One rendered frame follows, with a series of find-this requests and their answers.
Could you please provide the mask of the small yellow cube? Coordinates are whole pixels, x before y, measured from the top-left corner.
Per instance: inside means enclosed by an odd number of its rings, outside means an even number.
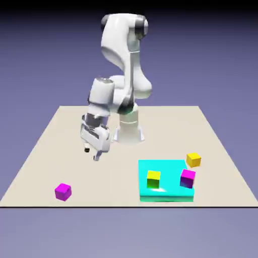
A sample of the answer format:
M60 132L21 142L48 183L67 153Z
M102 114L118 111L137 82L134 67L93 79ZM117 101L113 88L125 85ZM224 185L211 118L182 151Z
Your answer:
M151 171L147 173L147 188L158 189L160 184L160 171Z
M201 164L201 156L198 153L188 153L186 163L191 167L198 167Z

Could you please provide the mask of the large cyan box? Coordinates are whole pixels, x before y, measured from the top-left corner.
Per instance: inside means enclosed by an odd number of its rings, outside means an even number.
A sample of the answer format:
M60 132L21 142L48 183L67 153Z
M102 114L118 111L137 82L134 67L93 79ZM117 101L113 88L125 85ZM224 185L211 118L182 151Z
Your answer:
M139 160L139 193L141 202L192 202L195 189L180 186L180 176L187 169L184 160ZM148 171L160 171L158 189L147 188Z

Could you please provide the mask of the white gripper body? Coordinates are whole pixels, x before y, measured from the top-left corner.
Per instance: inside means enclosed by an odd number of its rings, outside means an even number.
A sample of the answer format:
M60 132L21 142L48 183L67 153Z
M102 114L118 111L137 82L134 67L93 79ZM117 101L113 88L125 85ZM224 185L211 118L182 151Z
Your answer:
M108 152L110 149L110 130L103 125L89 127L81 124L80 136L82 140L98 152Z

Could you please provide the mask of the small magenta cube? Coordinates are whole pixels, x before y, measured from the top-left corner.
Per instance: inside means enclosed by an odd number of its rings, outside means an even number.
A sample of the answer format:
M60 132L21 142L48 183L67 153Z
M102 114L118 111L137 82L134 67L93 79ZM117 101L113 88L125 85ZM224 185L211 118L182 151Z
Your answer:
M195 182L195 176L195 171L184 169L180 176L180 186L192 189Z
M65 183L61 183L54 191L56 199L64 202L72 195L71 186Z

